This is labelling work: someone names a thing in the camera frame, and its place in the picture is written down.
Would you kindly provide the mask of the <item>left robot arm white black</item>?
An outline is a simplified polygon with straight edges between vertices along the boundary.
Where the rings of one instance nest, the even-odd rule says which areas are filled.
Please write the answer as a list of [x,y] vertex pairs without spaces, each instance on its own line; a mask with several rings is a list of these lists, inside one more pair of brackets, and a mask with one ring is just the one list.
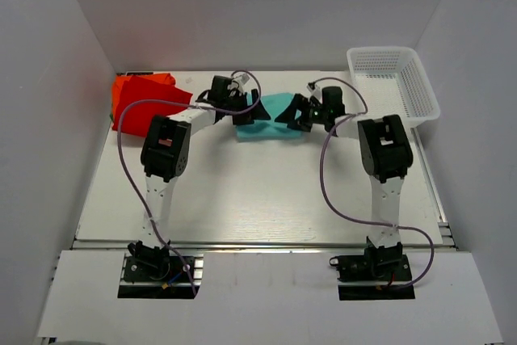
[[186,170],[192,136],[226,116],[237,127],[269,120],[261,97],[259,80],[248,71],[235,71],[229,77],[215,76],[211,87],[195,102],[179,105],[181,112],[153,117],[141,151],[141,164],[146,182],[146,216],[158,241],[166,242],[174,187]]

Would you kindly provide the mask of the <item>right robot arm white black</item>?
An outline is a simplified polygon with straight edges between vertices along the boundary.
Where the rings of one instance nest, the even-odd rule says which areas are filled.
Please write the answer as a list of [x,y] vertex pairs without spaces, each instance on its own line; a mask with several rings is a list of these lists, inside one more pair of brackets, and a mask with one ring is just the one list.
[[[342,89],[326,86],[319,90],[315,83],[310,83],[308,89],[311,96],[294,95],[275,122],[307,133],[315,124],[320,124],[330,137],[336,136],[337,125],[354,117],[346,112]],[[401,188],[414,161],[404,125],[400,116],[389,115],[360,120],[357,128],[361,162],[372,188],[372,216],[370,221],[352,217],[349,220],[370,227],[369,247],[399,248]]]

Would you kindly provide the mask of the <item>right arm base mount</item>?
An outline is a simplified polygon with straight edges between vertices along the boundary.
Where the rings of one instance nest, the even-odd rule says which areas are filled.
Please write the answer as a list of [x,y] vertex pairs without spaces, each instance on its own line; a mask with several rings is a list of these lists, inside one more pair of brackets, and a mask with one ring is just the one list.
[[367,244],[361,255],[329,259],[338,273],[340,301],[408,301],[415,298],[412,272],[403,245],[375,247]]

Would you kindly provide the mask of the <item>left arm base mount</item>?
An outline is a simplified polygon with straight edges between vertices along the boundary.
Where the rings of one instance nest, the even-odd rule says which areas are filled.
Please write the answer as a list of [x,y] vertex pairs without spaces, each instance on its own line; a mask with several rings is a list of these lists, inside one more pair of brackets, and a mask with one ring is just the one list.
[[138,300],[192,300],[201,282],[201,259],[183,258],[165,247],[128,244],[117,297]]

